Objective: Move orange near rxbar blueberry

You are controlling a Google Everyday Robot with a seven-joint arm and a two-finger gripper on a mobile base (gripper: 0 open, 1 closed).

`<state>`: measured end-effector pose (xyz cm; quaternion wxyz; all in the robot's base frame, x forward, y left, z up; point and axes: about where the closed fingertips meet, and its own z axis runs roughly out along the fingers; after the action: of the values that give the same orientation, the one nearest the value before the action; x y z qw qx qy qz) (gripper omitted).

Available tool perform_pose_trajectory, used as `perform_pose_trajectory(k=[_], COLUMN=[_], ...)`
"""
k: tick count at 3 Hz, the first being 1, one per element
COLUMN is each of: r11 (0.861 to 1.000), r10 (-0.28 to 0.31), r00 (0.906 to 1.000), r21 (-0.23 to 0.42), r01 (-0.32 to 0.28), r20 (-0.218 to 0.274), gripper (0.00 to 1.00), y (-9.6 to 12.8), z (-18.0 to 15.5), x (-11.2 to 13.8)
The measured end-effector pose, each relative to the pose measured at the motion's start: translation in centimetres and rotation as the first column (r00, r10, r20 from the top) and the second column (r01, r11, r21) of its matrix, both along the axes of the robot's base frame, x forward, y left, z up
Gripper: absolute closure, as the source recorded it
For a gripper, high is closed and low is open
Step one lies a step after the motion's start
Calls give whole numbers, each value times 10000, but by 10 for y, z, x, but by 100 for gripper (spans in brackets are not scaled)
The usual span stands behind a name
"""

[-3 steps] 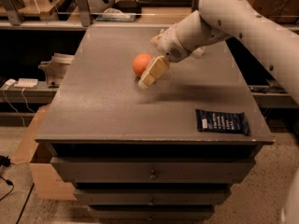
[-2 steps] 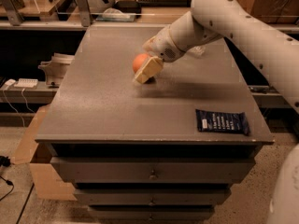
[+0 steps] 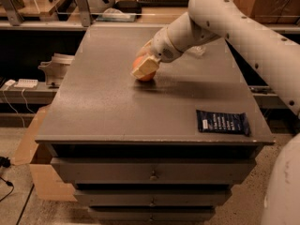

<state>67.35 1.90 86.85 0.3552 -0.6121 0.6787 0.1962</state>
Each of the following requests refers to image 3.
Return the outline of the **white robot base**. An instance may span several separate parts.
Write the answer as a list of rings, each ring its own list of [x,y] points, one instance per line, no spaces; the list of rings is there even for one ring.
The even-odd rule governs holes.
[[[280,151],[263,201],[261,225],[300,225],[300,135]]]

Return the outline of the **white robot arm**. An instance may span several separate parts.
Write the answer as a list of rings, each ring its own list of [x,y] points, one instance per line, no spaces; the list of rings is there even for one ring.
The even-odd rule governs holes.
[[[189,0],[187,12],[138,52],[141,79],[188,49],[224,38],[294,113],[300,113],[300,45],[243,14],[232,0]]]

